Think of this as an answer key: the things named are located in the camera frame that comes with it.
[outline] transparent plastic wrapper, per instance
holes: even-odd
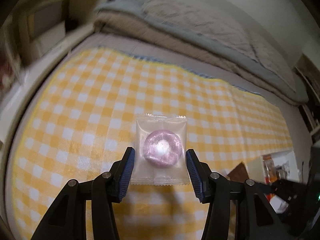
[[[131,184],[187,185],[185,116],[137,116]]]

